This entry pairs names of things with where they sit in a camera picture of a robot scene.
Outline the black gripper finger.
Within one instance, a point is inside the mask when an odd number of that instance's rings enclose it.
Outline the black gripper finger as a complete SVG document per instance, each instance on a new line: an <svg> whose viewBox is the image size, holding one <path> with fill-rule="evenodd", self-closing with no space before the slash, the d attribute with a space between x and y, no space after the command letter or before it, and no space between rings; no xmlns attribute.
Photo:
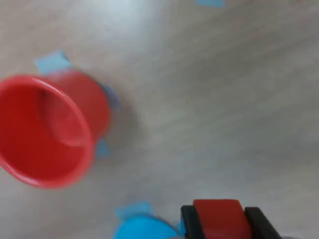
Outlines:
<svg viewBox="0 0 319 239"><path fill-rule="evenodd" d="M181 207L180 231L186 239L205 239L199 214L194 205Z"/></svg>
<svg viewBox="0 0 319 239"><path fill-rule="evenodd" d="M244 213L251 227L253 239L282 239L260 208L245 207Z"/></svg>

